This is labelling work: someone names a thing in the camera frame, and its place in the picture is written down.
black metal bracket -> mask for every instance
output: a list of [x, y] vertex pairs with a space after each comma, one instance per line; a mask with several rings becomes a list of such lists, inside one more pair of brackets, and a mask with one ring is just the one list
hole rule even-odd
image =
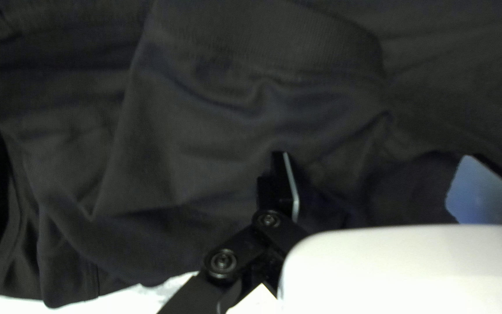
[[257, 179], [258, 211], [250, 226], [216, 247], [159, 314], [225, 314], [263, 283], [276, 296], [282, 264], [308, 233], [296, 224], [299, 195], [288, 153], [272, 154], [268, 175]]

screw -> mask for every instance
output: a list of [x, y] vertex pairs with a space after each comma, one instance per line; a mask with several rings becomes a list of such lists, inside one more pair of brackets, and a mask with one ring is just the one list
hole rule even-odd
[[226, 269], [232, 264], [232, 260], [230, 259], [230, 255], [226, 253], [218, 253], [214, 256], [214, 265], [218, 267], [218, 269]]
[[280, 218], [273, 213], [266, 213], [259, 217], [259, 221], [266, 227], [277, 227], [280, 223]]
[[221, 249], [210, 259], [210, 274], [216, 278], [225, 278], [235, 269], [237, 260], [234, 253], [228, 249]]
[[263, 224], [265, 226], [271, 226], [274, 225], [276, 222], [276, 218], [272, 217], [272, 215], [264, 215], [263, 217]]

white surface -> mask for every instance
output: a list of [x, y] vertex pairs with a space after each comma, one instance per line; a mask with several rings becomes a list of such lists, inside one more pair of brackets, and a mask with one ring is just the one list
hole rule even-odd
[[446, 206], [461, 224], [502, 224], [502, 178], [475, 158], [464, 156]]
[[502, 226], [330, 231], [289, 254], [283, 313], [502, 314]]
[[[0, 296], [0, 314], [156, 314], [171, 296], [196, 273], [170, 278], [157, 287], [136, 285], [97, 299], [60, 307], [47, 308], [42, 301]], [[278, 300], [261, 285], [227, 314], [279, 314]]]

dark gray cloth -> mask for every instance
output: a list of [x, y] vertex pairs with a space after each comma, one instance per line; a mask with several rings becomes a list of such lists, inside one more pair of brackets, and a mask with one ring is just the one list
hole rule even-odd
[[272, 150], [342, 204], [310, 230], [454, 222], [458, 157], [502, 166], [502, 1], [0, 1], [0, 131], [0, 294], [50, 307], [198, 270]]

wrinkled fabric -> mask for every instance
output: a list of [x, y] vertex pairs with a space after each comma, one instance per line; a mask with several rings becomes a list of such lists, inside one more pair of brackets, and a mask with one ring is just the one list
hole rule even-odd
[[198, 270], [273, 150], [311, 232], [454, 223], [461, 155], [502, 166], [502, 1], [1, 1], [0, 132], [0, 294], [49, 307]]

